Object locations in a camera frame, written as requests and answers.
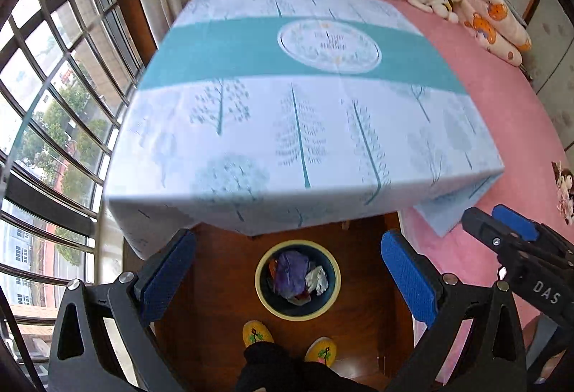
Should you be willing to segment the metal window grille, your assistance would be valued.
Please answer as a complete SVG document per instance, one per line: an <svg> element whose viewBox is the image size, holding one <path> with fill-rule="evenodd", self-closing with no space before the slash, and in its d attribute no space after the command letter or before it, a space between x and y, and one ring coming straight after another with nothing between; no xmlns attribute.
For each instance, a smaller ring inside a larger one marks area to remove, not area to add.
<svg viewBox="0 0 574 392"><path fill-rule="evenodd" d="M103 202L144 70L120 0L1 0L1 386L45 391L67 284L122 265Z"/></svg>

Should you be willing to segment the left yellow knitted slipper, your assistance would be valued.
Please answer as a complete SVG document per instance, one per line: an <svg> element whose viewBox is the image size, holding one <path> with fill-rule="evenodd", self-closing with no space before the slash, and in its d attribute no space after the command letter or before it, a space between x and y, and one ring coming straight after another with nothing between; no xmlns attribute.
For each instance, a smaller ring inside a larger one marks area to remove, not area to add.
<svg viewBox="0 0 574 392"><path fill-rule="evenodd" d="M274 339L268 328L258 320L249 320L243 325L242 340L245 347L258 343L274 343Z"/></svg>

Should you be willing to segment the black trouser legs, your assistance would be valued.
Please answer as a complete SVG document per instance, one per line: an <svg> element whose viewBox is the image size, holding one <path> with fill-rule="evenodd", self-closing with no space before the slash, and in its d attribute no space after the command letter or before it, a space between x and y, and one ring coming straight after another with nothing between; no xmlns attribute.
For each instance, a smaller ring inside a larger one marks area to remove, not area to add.
<svg viewBox="0 0 574 392"><path fill-rule="evenodd" d="M235 385L236 391L374 391L320 363L292 357L279 344L255 343L245 348L246 364Z"/></svg>

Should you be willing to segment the pink bed sheet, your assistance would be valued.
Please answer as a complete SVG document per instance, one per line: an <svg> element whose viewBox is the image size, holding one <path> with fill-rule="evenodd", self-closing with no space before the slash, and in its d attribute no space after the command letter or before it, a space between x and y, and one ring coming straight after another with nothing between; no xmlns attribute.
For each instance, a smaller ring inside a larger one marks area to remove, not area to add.
<svg viewBox="0 0 574 392"><path fill-rule="evenodd" d="M405 1L395 6L427 37L458 75L485 120L505 165L504 174L478 201L483 211L504 204L553 228L566 240L573 229L556 207L552 163L573 167L541 101L516 67L480 48L460 25L424 13ZM439 237L414 209L399 213L402 230L442 273L471 285L489 286L497 278L495 254L460 226Z"/></svg>

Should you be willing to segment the purple plastic bag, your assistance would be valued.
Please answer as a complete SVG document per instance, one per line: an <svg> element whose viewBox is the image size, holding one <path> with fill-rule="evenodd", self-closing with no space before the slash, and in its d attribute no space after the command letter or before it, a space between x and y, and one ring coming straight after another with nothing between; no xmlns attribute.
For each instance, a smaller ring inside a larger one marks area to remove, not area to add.
<svg viewBox="0 0 574 392"><path fill-rule="evenodd" d="M282 252L277 258L277 269L273 289L285 299L291 299L306 290L305 277L309 258L299 251Z"/></svg>

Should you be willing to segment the orange snack bag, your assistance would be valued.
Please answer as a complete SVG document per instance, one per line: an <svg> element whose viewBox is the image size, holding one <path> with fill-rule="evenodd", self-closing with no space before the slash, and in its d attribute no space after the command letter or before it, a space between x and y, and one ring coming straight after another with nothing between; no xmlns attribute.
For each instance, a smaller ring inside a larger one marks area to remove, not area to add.
<svg viewBox="0 0 574 392"><path fill-rule="evenodd" d="M275 281L276 269L277 269L277 261L273 258L269 258L268 259L268 271L269 271L269 275L270 275L270 278L272 279L272 281Z"/></svg>

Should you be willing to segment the cartoon print rolled quilt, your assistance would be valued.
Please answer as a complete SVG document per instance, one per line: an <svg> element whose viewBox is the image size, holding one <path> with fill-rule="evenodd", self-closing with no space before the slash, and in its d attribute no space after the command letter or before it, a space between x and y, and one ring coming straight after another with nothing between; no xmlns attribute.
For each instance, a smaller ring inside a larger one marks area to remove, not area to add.
<svg viewBox="0 0 574 392"><path fill-rule="evenodd" d="M460 0L455 11L481 48L511 66L522 64L522 54L531 49L531 38L504 0Z"/></svg>

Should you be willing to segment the right yellow knitted slipper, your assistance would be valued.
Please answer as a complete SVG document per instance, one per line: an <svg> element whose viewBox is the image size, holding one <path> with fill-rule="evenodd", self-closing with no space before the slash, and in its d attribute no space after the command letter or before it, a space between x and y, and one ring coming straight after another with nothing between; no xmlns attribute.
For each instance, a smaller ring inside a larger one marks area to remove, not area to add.
<svg viewBox="0 0 574 392"><path fill-rule="evenodd" d="M330 368L336 361L337 353L337 345L332 339L320 337L306 351L305 361L307 363L320 363Z"/></svg>

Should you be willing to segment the blue tree pattern tablecloth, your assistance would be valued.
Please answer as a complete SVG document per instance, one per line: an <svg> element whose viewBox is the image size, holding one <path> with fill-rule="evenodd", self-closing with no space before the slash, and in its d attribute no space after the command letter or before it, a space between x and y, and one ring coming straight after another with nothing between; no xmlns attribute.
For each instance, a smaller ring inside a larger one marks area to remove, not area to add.
<svg viewBox="0 0 574 392"><path fill-rule="evenodd" d="M148 258L414 207L444 234L503 174L464 31L382 0L191 0L123 120L104 198Z"/></svg>

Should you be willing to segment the teal and cream trash bin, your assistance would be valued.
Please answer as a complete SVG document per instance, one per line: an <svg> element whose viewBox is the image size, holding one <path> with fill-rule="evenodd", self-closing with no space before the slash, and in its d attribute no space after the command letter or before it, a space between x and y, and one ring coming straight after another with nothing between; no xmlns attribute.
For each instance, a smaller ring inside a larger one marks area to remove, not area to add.
<svg viewBox="0 0 574 392"><path fill-rule="evenodd" d="M256 294L273 315L309 321L328 311L339 296L342 273L333 254L308 240L272 247L255 271Z"/></svg>

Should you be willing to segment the yellow knitted slipper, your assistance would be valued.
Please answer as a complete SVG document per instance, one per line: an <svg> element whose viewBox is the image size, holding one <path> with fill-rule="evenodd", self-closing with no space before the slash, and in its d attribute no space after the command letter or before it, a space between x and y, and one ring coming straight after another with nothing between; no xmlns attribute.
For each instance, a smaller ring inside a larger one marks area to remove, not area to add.
<svg viewBox="0 0 574 392"><path fill-rule="evenodd" d="M305 361L307 363L320 363L330 368L336 361L337 353L337 345L332 339L320 337L306 351Z"/></svg>
<svg viewBox="0 0 574 392"><path fill-rule="evenodd" d="M242 340L245 347L258 343L274 343L274 339L268 328L258 320L249 320L243 325Z"/></svg>

